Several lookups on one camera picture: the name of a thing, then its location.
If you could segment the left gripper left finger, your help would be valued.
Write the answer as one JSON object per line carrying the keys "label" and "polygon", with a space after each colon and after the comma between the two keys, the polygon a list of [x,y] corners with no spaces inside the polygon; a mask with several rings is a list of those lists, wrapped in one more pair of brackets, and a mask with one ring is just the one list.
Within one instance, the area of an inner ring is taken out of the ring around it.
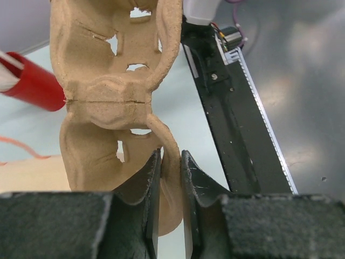
{"label": "left gripper left finger", "polygon": [[161,153],[110,192],[1,195],[1,258],[156,258]]}

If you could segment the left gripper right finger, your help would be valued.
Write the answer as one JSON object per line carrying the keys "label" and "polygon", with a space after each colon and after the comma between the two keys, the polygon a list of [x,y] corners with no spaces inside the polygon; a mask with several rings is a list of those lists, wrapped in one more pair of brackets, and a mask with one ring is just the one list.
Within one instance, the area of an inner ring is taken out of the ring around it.
{"label": "left gripper right finger", "polygon": [[182,152],[187,258],[344,258],[344,203],[324,195],[233,194]]}

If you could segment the beige paper takeout bag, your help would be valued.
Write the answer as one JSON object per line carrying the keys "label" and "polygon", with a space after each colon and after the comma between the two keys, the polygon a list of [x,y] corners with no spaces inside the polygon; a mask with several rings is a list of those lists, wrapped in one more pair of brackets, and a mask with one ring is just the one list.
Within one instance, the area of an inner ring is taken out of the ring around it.
{"label": "beige paper takeout bag", "polygon": [[61,155],[40,155],[28,145],[3,136],[1,142],[20,147],[32,156],[26,160],[1,162],[1,193],[71,190]]}

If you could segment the brown pulp cup carrier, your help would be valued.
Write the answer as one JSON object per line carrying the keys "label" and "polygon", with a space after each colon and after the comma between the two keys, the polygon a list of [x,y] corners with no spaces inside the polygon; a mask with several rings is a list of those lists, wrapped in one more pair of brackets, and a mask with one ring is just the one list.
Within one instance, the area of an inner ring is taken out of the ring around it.
{"label": "brown pulp cup carrier", "polygon": [[52,1],[50,58],[67,115],[60,150],[72,191],[114,190],[163,149],[158,234],[183,218],[178,145],[152,93],[180,49],[181,1]]}

